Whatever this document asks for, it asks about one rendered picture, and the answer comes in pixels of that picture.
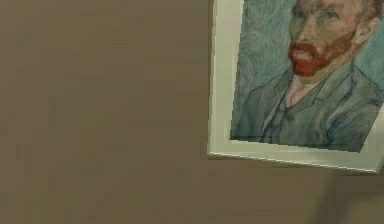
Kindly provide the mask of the white framed portrait painting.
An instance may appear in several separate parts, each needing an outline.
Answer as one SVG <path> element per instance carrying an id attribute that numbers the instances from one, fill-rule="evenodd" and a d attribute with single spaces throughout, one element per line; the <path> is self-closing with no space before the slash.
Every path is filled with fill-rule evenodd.
<path id="1" fill-rule="evenodd" d="M 229 122 L 224 77 L 213 78 L 211 154 L 376 172 L 373 137 L 384 104 L 353 63 L 376 32 L 384 0 L 297 0 L 289 23 L 290 67 L 252 90 Z"/>

